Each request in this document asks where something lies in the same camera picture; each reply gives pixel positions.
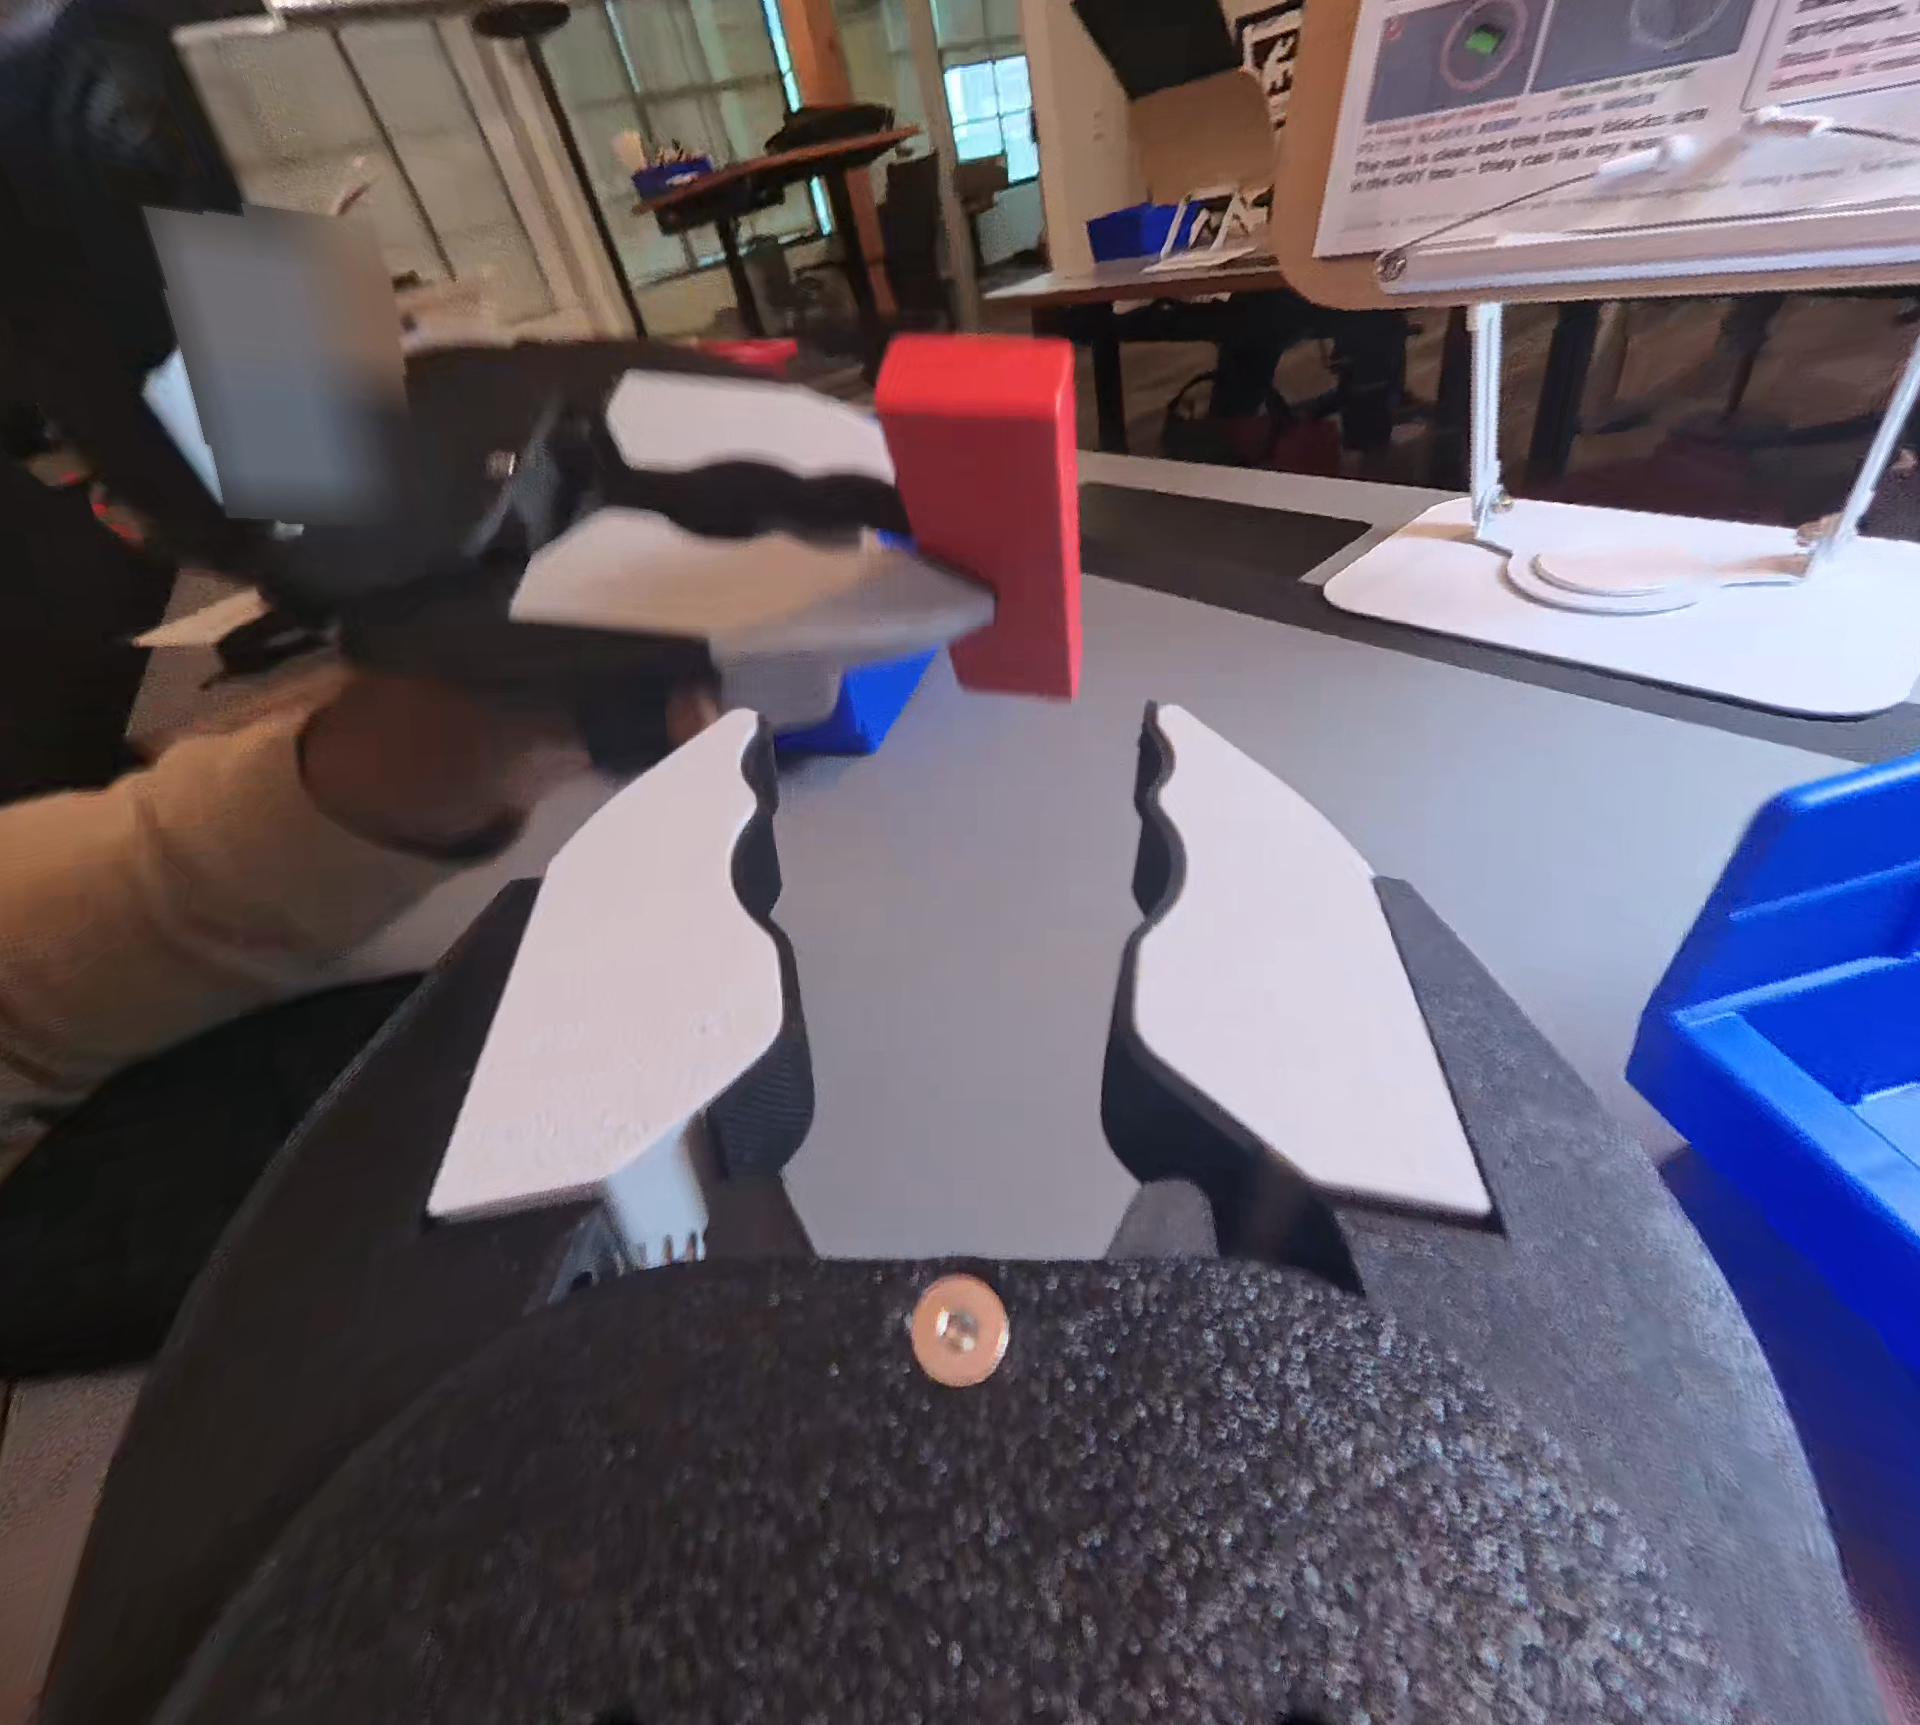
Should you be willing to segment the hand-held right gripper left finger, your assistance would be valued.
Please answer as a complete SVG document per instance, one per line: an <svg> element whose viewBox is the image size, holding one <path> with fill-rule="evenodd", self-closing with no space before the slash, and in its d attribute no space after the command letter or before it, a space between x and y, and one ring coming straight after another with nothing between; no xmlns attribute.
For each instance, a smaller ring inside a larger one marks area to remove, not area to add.
<svg viewBox="0 0 1920 1725"><path fill-rule="evenodd" d="M622 1246L706 1246L774 1181L814 1080L780 906L771 735L730 711L543 870L429 1188L443 1224L593 1203Z"/></svg>

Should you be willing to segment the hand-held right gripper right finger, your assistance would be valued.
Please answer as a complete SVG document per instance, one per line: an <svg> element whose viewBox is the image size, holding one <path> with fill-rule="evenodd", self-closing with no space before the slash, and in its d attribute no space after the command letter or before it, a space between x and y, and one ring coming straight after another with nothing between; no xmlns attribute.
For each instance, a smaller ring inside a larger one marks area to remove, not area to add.
<svg viewBox="0 0 1920 1725"><path fill-rule="evenodd" d="M1194 712L1139 716L1139 849L1101 1065L1137 1183L1218 1246L1346 1246L1348 1210L1488 1233L1493 1197L1370 868Z"/></svg>

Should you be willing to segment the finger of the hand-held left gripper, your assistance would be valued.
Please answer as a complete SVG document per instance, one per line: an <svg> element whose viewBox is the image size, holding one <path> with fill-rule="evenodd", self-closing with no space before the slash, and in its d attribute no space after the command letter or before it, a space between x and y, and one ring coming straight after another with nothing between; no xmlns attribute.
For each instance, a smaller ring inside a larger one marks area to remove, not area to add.
<svg viewBox="0 0 1920 1725"><path fill-rule="evenodd" d="M875 418L771 379L629 372L607 404L614 507L667 521L899 521Z"/></svg>
<svg viewBox="0 0 1920 1725"><path fill-rule="evenodd" d="M701 642L725 707L819 723L845 675L947 649L994 618L988 587L874 529L701 538L597 512L530 558L516 623Z"/></svg>

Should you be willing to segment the blue plastic bin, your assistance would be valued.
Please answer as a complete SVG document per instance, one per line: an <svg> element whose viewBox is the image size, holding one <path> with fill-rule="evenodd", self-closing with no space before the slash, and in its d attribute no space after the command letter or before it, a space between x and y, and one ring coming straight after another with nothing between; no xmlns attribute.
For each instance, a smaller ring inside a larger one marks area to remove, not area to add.
<svg viewBox="0 0 1920 1725"><path fill-rule="evenodd" d="M783 762L874 755L896 728L937 656L917 652L845 673L824 719L802 731L774 733L774 753Z"/></svg>
<svg viewBox="0 0 1920 1725"><path fill-rule="evenodd" d="M1918 762L1746 825L1627 1084L1746 1306L1859 1594L1916 1626Z"/></svg>

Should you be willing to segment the red wooden block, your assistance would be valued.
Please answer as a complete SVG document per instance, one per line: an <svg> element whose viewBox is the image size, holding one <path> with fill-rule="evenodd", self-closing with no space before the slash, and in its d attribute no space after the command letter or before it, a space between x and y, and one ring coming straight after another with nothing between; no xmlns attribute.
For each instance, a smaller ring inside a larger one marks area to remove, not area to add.
<svg viewBox="0 0 1920 1725"><path fill-rule="evenodd" d="M992 596L992 618L949 644L959 687L1072 700L1083 570L1071 346L896 339L874 411L915 550Z"/></svg>

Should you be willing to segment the person's left forearm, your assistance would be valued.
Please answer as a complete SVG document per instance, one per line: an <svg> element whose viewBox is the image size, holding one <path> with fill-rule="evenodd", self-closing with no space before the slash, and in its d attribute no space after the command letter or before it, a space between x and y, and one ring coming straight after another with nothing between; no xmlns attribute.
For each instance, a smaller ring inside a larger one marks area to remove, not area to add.
<svg viewBox="0 0 1920 1725"><path fill-rule="evenodd" d="M492 861L377 849L307 800L311 704L179 738L95 791L3 810L3 1152L104 1080L307 991L458 873Z"/></svg>

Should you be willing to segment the black standing desk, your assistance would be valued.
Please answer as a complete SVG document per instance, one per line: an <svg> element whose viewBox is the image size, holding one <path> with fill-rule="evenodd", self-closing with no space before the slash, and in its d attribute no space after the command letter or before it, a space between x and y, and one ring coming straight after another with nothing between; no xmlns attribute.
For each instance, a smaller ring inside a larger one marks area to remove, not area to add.
<svg viewBox="0 0 1920 1725"><path fill-rule="evenodd" d="M874 373L887 339L887 315L881 310L874 261L869 261L853 223L850 177L865 173L882 154L901 148L922 132L922 127L887 124L886 129L870 129L869 132L821 136L824 122L834 115L836 108L833 107L814 108L798 120L800 141L764 151L754 158L739 160L739 163L711 166L672 184L634 177L631 189L638 201L631 204L631 211L638 218L651 218L663 231L709 230L720 245L725 272L730 279L730 302L739 312L745 339L761 341L769 334L742 261L740 225L752 214L769 209L797 187L819 182L824 187L828 218L840 238L843 276L851 296L858 331L858 360L865 373Z"/></svg>

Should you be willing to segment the small blue bin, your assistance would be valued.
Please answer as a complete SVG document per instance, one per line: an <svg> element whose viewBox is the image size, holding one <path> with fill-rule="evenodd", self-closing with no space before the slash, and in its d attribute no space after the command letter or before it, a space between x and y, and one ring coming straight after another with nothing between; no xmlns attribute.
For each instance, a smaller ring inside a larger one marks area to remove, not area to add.
<svg viewBox="0 0 1920 1725"><path fill-rule="evenodd" d="M1218 204L1206 199L1130 204L1091 218L1086 245L1094 264L1166 261L1211 245L1218 218Z"/></svg>

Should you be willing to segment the black monitor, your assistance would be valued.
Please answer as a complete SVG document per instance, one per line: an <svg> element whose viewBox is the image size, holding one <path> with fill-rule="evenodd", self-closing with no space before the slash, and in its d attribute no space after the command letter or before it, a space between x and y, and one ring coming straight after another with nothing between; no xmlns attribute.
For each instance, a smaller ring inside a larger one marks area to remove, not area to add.
<svg viewBox="0 0 1920 1725"><path fill-rule="evenodd" d="M1233 31L1221 0L1071 0L1127 101L1233 72Z"/></svg>

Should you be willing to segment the white document stand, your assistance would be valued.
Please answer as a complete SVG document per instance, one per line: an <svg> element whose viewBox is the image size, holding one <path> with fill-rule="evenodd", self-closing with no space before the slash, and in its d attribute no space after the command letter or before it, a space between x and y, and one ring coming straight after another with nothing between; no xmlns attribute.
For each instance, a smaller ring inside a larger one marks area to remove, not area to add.
<svg viewBox="0 0 1920 1725"><path fill-rule="evenodd" d="M1762 107L1714 144L1671 132L1584 177L1375 257L1384 298L1452 293L1468 319L1468 492L1324 582L1332 610L1719 704L1856 721L1916 692L1916 546L1863 514L1916 409L1897 375L1842 505L1796 529L1577 507L1503 488L1503 312L1711 283L1916 283L1916 127Z"/></svg>

